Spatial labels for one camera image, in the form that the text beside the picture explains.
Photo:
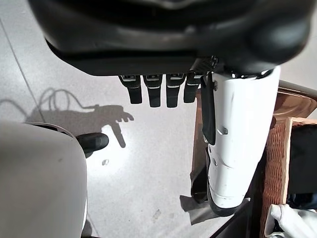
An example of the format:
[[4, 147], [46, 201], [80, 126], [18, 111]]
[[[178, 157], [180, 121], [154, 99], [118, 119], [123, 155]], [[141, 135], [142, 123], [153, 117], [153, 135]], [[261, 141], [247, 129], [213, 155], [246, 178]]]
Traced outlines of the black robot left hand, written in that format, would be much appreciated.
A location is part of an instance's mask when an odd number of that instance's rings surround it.
[[93, 76], [258, 75], [305, 47], [314, 0], [31, 0], [52, 52]]

